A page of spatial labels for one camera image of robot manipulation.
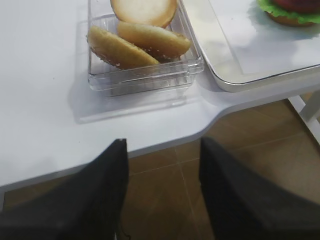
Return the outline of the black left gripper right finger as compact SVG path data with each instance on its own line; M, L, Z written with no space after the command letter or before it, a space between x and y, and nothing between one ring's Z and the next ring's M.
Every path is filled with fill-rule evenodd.
M260 176L212 138L200 140L199 181L217 240L318 240L320 206Z

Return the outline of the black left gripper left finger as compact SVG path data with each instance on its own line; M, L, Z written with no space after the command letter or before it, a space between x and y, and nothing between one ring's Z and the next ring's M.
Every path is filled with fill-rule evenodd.
M116 240L129 182L127 141L47 193L0 214L2 240Z

